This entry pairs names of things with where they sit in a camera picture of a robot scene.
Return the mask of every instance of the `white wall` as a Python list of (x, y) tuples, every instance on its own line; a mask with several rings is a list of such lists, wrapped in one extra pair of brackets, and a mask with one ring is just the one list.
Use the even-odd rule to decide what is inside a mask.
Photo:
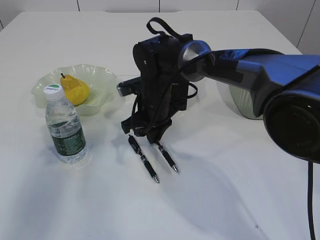
[(314, 4), (298, 48), (304, 54), (320, 55), (320, 0)]
[(159, 11), (159, 0), (78, 0), (81, 11), (153, 12)]
[(314, 0), (239, 0), (238, 10), (258, 10), (295, 46)]
[(160, 0), (160, 12), (236, 10), (238, 0)]
[[(307, 23), (314, 1), (78, 0), (81, 11), (175, 12), (183, 10), (258, 10), (295, 46), (298, 45), (301, 38), (298, 46), (299, 49), (303, 53), (311, 54), (320, 53), (318, 44), (320, 42), (320, 0), (317, 0)], [(0, 0), (0, 19), (4, 26), (24, 11), (78, 11), (78, 4), (77, 0)]]
[(25, 11), (78, 11), (77, 0), (0, 0), (3, 26)]

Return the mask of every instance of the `transparent bowl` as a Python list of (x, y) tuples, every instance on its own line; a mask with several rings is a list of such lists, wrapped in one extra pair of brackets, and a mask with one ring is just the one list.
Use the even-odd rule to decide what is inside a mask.
[(105, 103), (112, 102), (118, 96), (117, 82), (119, 81), (116, 75), (104, 67), (79, 64), (60, 67), (39, 79), (31, 91), (38, 108), (43, 109), (47, 106), (44, 87), (49, 84), (60, 84), (61, 73), (80, 79), (90, 87), (89, 97), (84, 103), (75, 107), (80, 116), (97, 114)]
[(263, 119), (262, 115), (258, 117), (254, 115), (252, 98), (248, 90), (245, 90), (236, 86), (232, 86), (232, 85), (229, 86), (229, 89), (236, 107), (244, 117), (248, 119), (254, 119), (254, 120)]

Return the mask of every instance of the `white bottle cap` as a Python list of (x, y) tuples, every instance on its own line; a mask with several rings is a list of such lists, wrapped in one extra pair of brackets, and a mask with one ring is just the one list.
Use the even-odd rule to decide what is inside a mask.
[(45, 98), (48, 101), (55, 101), (65, 96), (64, 89), (60, 84), (50, 84), (43, 89)]

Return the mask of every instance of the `silver pen tip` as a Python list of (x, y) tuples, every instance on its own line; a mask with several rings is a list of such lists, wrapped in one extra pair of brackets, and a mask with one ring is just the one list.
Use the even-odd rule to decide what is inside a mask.
[(157, 184), (159, 184), (159, 183), (160, 183), (159, 178), (158, 178), (158, 176), (157, 176), (157, 175), (155, 175), (155, 176), (153, 177), (153, 180), (154, 180)]
[(178, 170), (178, 168), (177, 168), (176, 165), (172, 165), (172, 168), (173, 168), (173, 170), (175, 170), (177, 173), (179, 173), (179, 170)]

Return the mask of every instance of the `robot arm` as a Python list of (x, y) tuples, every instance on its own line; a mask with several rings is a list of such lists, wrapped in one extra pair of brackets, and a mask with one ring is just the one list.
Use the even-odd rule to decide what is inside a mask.
[[(154, 30), (150, 22), (171, 35)], [(272, 140), (295, 157), (320, 163), (320, 56), (269, 49), (211, 51), (160, 18), (152, 18), (147, 28), (159, 35), (133, 48), (141, 76), (117, 86), (121, 96), (137, 95), (131, 116), (121, 123), (125, 133), (133, 129), (151, 144), (159, 142), (171, 117), (186, 110), (190, 82), (208, 77), (249, 90), (253, 113), (263, 114)]]

